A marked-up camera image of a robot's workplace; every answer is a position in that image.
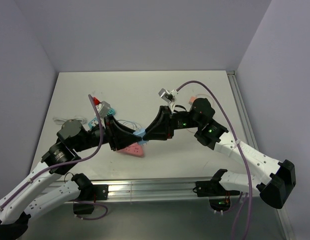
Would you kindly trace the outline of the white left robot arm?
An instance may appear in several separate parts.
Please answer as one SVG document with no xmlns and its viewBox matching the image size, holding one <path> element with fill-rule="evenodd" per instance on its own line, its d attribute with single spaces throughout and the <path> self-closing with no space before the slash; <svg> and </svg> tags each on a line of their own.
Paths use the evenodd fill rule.
<svg viewBox="0 0 310 240">
<path fill-rule="evenodd" d="M 29 220 L 68 201 L 86 202 L 95 195 L 92 182 L 83 173 L 75 174 L 71 180 L 44 195 L 43 190 L 66 175 L 77 163 L 83 162 L 78 152 L 95 148 L 98 152 L 103 144 L 113 151 L 124 149 L 140 142 L 141 136 L 115 120 L 106 118 L 86 130 L 79 120 L 64 122 L 57 132 L 57 141 L 42 156 L 33 171 L 10 193 L 0 200 L 0 240 L 16 240 L 28 229 Z"/>
</svg>

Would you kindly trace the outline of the pink triangular power strip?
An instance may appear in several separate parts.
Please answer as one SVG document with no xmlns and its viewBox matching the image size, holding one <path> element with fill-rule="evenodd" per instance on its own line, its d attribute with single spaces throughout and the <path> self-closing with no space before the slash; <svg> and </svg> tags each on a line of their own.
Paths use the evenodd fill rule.
<svg viewBox="0 0 310 240">
<path fill-rule="evenodd" d="M 145 156 L 143 146 L 138 143 L 133 143 L 117 152 L 138 158 L 143 158 Z"/>
</svg>

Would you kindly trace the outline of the blue charger plug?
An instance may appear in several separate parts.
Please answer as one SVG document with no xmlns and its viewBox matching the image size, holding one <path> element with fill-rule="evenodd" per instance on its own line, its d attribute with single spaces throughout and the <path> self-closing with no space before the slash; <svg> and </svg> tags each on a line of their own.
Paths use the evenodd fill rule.
<svg viewBox="0 0 310 240">
<path fill-rule="evenodd" d="M 143 146 L 144 144 L 148 142 L 147 140 L 143 140 L 143 137 L 146 134 L 146 131 L 144 128 L 140 128 L 134 131 L 133 134 L 137 137 L 141 137 L 141 140 L 137 142 L 138 145 Z"/>
</svg>

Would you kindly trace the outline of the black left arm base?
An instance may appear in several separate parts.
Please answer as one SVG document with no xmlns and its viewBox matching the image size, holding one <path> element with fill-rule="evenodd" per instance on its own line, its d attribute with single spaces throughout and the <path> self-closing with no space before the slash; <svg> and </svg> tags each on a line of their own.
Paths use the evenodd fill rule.
<svg viewBox="0 0 310 240">
<path fill-rule="evenodd" d="M 93 184 L 82 189 L 73 203 L 73 213 L 77 216 L 91 215 L 95 210 L 93 204 L 108 198 L 109 186 L 107 184 Z"/>
</svg>

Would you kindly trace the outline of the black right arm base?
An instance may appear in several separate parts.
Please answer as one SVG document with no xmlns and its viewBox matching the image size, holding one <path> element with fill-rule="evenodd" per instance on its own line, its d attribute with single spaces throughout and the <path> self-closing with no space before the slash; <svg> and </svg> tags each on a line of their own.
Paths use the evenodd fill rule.
<svg viewBox="0 0 310 240">
<path fill-rule="evenodd" d="M 225 190 L 217 181 L 213 180 L 196 181 L 192 191 L 199 198 L 217 197 L 209 200 L 209 205 L 216 211 L 228 210 L 231 207 L 231 197 L 241 194 L 238 190 Z"/>
</svg>

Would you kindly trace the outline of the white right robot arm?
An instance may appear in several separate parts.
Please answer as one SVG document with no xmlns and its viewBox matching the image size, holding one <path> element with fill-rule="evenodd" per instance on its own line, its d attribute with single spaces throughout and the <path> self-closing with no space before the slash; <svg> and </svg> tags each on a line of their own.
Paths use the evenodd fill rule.
<svg viewBox="0 0 310 240">
<path fill-rule="evenodd" d="M 189 111 L 171 112 L 161 106 L 155 120 L 146 128 L 144 141 L 166 141 L 175 130 L 197 128 L 197 141 L 237 163 L 248 166 L 239 174 L 219 169 L 210 180 L 197 181 L 193 192 L 198 197 L 237 196 L 252 191 L 269 206 L 281 209 L 296 186 L 295 166 L 268 157 L 245 142 L 235 139 L 226 127 L 213 119 L 215 110 L 206 98 L 196 98 Z"/>
</svg>

